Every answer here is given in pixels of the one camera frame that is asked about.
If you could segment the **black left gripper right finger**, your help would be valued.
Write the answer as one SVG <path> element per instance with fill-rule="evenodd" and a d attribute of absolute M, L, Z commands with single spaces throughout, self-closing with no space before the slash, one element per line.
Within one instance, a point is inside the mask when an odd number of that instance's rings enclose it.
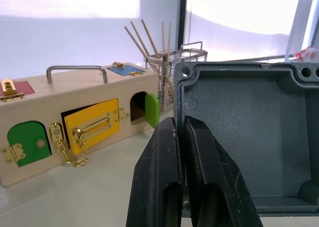
<path fill-rule="evenodd" d="M 183 158 L 194 227 L 261 227 L 243 175 L 201 120 L 184 122 Z"/>

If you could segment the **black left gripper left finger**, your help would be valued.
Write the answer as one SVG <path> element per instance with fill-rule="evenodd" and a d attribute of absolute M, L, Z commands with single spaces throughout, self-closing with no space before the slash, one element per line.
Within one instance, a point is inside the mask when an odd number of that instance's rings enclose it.
<path fill-rule="evenodd" d="M 126 225 L 179 227 L 183 173 L 174 119 L 157 124 L 133 174 Z"/>

